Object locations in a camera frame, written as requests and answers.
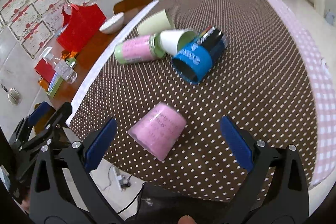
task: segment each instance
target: bowl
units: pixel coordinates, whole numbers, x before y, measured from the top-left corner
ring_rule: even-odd
[[[105,20],[99,31],[105,34],[112,34],[118,31],[124,23],[124,13],[118,13],[115,16]]]

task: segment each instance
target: hand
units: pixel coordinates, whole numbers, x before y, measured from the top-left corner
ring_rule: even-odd
[[[191,216],[182,216],[177,224],[196,224]]]

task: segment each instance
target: pink cup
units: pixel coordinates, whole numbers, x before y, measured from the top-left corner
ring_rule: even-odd
[[[181,114],[159,103],[128,130],[136,140],[158,160],[163,161],[186,125]]]

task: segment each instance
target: bottle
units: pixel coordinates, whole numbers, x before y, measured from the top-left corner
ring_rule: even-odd
[[[52,49],[53,47],[47,47],[40,55],[40,60],[43,58],[52,66],[59,76],[61,76],[69,84],[72,84],[77,78],[77,72],[70,68],[63,59],[55,57],[51,53]]]

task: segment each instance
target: chair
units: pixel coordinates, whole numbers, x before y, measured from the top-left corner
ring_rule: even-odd
[[[152,1],[153,0],[123,0],[114,5],[113,11],[116,15],[121,12],[127,12],[139,6],[146,6]]]

